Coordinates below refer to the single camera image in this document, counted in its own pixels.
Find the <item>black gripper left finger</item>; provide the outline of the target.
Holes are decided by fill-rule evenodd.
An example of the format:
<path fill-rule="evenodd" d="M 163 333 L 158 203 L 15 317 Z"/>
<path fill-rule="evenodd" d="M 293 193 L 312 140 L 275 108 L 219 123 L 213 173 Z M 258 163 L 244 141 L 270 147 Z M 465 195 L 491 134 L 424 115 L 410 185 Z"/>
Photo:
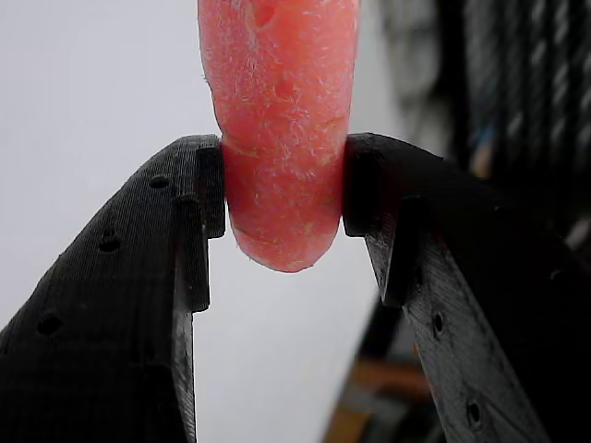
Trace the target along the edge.
<path fill-rule="evenodd" d="M 142 165 L 2 330 L 2 440 L 195 441 L 193 317 L 224 231 L 216 136 Z"/>

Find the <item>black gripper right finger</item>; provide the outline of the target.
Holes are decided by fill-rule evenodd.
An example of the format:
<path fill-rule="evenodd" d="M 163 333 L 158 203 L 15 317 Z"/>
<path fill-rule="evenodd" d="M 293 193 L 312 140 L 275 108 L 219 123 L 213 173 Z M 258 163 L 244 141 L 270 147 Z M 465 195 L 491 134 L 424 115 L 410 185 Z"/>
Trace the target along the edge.
<path fill-rule="evenodd" d="M 590 269 L 556 235 L 425 150 L 348 137 L 346 233 L 413 328 L 450 442 L 590 438 Z"/>

